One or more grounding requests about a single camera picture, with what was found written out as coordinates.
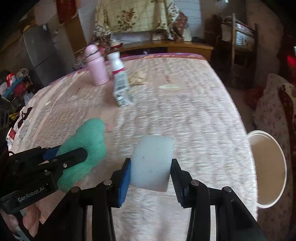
metal bolt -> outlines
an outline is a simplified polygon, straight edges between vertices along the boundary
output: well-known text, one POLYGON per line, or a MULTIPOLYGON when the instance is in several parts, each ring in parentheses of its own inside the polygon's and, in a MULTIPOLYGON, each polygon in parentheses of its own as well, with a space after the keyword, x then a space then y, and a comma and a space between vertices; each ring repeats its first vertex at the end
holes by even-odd
POLYGON ((105 186, 110 186, 112 184, 112 181, 110 179, 106 179, 103 183, 105 186))
POLYGON ((231 191, 232 191, 232 189, 231 189, 231 187, 229 187, 229 186, 226 186, 226 187, 224 187, 224 191, 226 191, 226 192, 231 192, 231 191))
POLYGON ((193 186, 198 186, 200 184, 200 182, 198 180, 192 180, 190 182, 193 186))
POLYGON ((71 193, 77 193, 79 191, 79 187, 72 187, 71 188, 71 193))

pink thermos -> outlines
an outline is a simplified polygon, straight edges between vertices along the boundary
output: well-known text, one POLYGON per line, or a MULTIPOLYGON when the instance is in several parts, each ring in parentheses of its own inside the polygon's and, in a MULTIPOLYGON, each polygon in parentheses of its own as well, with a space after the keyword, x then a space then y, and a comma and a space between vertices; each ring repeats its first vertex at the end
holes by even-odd
POLYGON ((87 68, 95 86, 103 85, 109 81, 104 57, 96 45, 89 45, 85 49, 87 68))

white bucket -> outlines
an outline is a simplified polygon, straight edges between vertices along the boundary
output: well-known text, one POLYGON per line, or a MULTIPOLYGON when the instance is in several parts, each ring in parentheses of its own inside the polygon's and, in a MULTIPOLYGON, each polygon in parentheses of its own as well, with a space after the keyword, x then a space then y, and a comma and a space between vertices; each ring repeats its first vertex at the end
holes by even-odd
POLYGON ((264 131, 248 134, 256 166, 258 207, 269 208, 276 204, 286 186, 287 164, 277 141, 264 131))

wooden shelf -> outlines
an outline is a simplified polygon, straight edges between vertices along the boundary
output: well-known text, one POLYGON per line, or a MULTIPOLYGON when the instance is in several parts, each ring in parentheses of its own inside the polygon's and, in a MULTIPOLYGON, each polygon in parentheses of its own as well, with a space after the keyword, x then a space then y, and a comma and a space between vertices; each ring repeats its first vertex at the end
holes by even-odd
POLYGON ((193 43, 193 42, 174 42, 170 40, 149 40, 143 42, 135 42, 122 45, 117 50, 108 51, 110 54, 116 51, 121 53, 131 50, 147 49, 162 47, 166 49, 166 53, 195 53, 202 55, 207 61, 211 59, 213 47, 207 44, 193 43))

green cloth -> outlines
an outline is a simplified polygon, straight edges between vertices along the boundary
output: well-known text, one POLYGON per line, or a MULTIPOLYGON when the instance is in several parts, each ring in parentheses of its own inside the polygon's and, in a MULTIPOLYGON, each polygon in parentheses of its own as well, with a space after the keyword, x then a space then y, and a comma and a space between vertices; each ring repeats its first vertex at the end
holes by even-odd
POLYGON ((91 169, 105 158, 107 149, 104 132, 105 125, 102 120, 89 119, 77 129, 75 135, 61 145, 57 156, 82 147, 87 151, 87 158, 84 162, 63 171, 57 182, 59 190, 68 192, 74 183, 89 174, 91 169))

